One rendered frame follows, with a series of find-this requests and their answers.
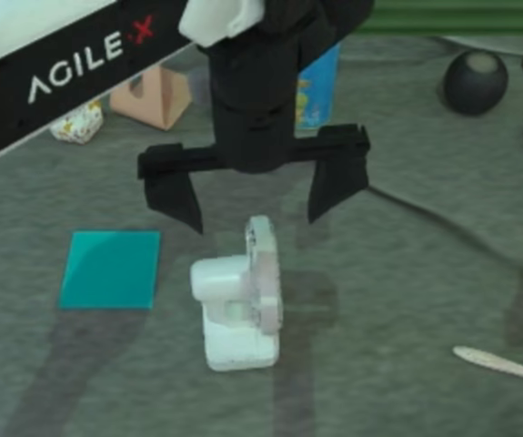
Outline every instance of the small white desk fan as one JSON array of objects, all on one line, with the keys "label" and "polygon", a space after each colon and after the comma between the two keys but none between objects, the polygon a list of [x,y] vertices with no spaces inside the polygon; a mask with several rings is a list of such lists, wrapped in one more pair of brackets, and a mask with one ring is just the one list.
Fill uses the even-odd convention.
[{"label": "small white desk fan", "polygon": [[270,367],[283,320],[277,240],[268,217],[246,227],[246,255],[202,259],[190,270],[203,305],[206,361],[214,371]]}]

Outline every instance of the turquoise square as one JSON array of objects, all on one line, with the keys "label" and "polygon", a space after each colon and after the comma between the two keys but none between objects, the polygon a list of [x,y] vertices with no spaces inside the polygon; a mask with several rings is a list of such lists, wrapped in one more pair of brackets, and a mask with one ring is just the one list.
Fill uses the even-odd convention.
[{"label": "turquoise square", "polygon": [[151,309],[159,250],[159,232],[74,232],[59,308]]}]

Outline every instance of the teal pad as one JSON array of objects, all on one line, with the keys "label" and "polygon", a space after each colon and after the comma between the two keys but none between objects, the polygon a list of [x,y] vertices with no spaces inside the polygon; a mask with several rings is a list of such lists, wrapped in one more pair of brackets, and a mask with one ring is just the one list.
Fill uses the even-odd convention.
[{"label": "teal pad", "polygon": [[74,232],[59,308],[151,309],[159,247],[159,232]]}]

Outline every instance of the gray table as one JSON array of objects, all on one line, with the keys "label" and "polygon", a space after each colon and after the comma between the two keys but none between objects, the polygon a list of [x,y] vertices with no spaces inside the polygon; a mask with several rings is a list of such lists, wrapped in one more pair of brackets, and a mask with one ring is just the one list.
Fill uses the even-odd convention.
[{"label": "gray table", "polygon": [[[435,95],[456,51],[418,38],[346,43],[333,121],[368,127],[373,189],[313,227],[306,165],[195,175],[204,237],[146,209],[137,153],[207,144],[200,107],[169,133],[107,114],[85,147],[43,134],[1,158],[0,437],[523,437],[523,381],[450,352],[523,362],[523,76],[507,57],[506,100],[459,117]],[[282,357],[216,374],[188,269],[240,253],[256,213],[277,226]],[[56,309],[77,229],[163,232],[152,311]]]}]

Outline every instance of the white plastic utensil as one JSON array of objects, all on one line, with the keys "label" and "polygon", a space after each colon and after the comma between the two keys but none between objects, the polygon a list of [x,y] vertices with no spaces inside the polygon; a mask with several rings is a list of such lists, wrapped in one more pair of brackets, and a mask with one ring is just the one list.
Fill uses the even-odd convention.
[{"label": "white plastic utensil", "polygon": [[453,353],[455,353],[462,360],[472,364],[477,364],[478,366],[485,367],[493,371],[502,371],[504,373],[523,378],[522,364],[506,360],[492,353],[468,348],[465,346],[454,347]]}]

